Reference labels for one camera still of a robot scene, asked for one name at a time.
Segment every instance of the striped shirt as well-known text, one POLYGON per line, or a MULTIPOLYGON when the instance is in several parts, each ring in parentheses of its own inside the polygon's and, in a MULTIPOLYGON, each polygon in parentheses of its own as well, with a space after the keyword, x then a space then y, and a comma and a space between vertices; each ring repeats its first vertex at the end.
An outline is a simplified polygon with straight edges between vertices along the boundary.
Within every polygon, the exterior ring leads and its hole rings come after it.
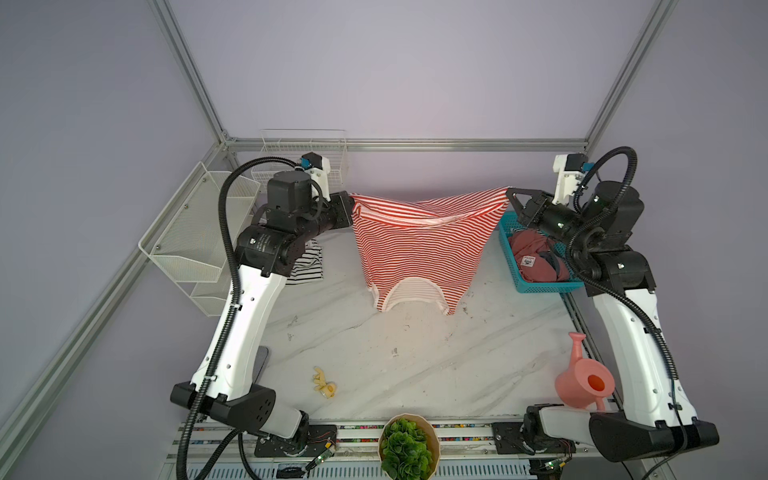
POLYGON ((507 208, 506 191, 416 203, 352 195, 362 271, 376 308, 421 300, 452 315, 507 208))
POLYGON ((323 279, 323 248, 317 240, 311 239, 306 243, 304 253, 296 259, 286 285, 319 282, 323 279))

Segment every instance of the watering can spout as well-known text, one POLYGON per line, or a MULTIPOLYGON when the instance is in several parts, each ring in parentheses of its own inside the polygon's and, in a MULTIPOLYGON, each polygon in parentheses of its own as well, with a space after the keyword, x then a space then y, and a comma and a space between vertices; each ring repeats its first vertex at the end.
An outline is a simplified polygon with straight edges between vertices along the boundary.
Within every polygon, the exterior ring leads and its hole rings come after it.
POLYGON ((583 333, 576 333, 576 332, 570 332, 568 334, 574 341, 573 348, 571 349, 571 364, 569 365, 572 367, 576 364, 579 360, 584 358, 583 353, 581 352, 581 342, 587 338, 586 335, 583 333))

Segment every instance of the lavender wall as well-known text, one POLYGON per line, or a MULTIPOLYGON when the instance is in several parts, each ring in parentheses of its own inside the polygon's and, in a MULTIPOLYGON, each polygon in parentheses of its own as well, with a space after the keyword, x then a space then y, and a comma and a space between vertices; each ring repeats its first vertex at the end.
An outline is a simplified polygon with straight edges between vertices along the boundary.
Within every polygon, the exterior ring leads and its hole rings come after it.
MULTIPOLYGON (((4 422, 214 138, 144 0, 0 12, 4 422)), ((159 272, 140 279, 13 478, 156 475, 168 387, 213 326, 159 272)))
POLYGON ((222 122, 584 137, 653 0, 174 0, 222 122))
MULTIPOLYGON (((497 187, 551 190, 548 152, 349 152, 344 190, 397 200, 447 197, 497 187)), ((239 152, 242 164, 259 152, 239 152)))
POLYGON ((653 268, 681 382, 720 431, 673 461, 678 478, 765 476, 767 45, 765 2, 680 2, 595 151, 637 149, 630 245, 653 268))

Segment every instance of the marble table surface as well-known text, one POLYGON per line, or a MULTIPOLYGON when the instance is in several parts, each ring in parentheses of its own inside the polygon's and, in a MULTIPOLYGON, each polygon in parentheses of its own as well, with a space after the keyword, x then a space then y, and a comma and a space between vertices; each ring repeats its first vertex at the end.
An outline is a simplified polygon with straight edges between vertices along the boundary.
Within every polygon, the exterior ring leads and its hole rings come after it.
POLYGON ((517 293, 497 235, 453 316, 421 302, 379 312, 353 232, 321 235, 325 279, 280 294, 259 384, 313 420, 487 419, 559 402, 554 378, 568 367, 571 317, 556 293, 517 293), (336 383, 334 398, 314 391, 315 366, 336 383))

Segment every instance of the potted plant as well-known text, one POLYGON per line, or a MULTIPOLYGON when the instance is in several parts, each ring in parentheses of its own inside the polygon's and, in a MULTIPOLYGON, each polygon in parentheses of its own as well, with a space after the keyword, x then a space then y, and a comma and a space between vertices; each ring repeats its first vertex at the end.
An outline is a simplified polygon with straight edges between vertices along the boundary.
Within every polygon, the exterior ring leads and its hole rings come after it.
POLYGON ((392 480, 428 480, 440 459, 440 442, 423 417, 404 413, 389 420, 379 438, 382 470, 392 480))

